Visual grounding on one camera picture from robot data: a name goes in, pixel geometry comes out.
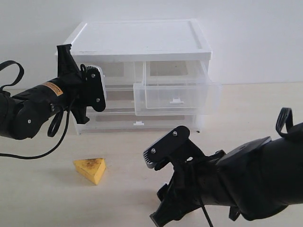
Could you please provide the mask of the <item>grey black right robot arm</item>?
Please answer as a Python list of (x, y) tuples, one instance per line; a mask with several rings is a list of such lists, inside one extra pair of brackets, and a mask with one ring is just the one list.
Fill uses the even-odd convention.
[(229, 153), (205, 155), (178, 126), (143, 153), (156, 171), (173, 165), (171, 180), (157, 192), (160, 206), (151, 214), (158, 227), (205, 206), (226, 206), (229, 218), (271, 217), (303, 201), (303, 134), (298, 128), (247, 142)]

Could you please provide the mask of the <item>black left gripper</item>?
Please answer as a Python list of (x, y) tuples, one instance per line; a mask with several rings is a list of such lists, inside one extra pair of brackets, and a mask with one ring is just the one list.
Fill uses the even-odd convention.
[[(30, 89), (29, 110), (36, 114), (56, 114), (65, 110), (83, 83), (81, 72), (71, 54), (72, 44), (57, 46), (58, 77)], [(73, 107), (71, 112), (77, 124), (86, 124), (86, 107)]]

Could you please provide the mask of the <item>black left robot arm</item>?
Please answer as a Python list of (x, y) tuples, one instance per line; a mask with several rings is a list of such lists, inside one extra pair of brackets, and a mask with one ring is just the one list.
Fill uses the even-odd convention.
[(0, 134), (15, 140), (33, 138), (56, 114), (71, 110), (84, 80), (71, 44), (57, 46), (57, 77), (16, 95), (0, 87)]

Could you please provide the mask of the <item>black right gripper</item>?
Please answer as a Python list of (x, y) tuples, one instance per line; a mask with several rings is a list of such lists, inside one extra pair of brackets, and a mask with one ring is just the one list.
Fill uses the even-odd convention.
[(217, 162), (226, 153), (223, 150), (205, 158), (189, 158), (173, 165), (173, 175), (157, 192), (161, 201), (150, 215), (157, 227), (181, 220), (187, 213), (205, 205), (236, 207), (234, 199), (219, 177)]

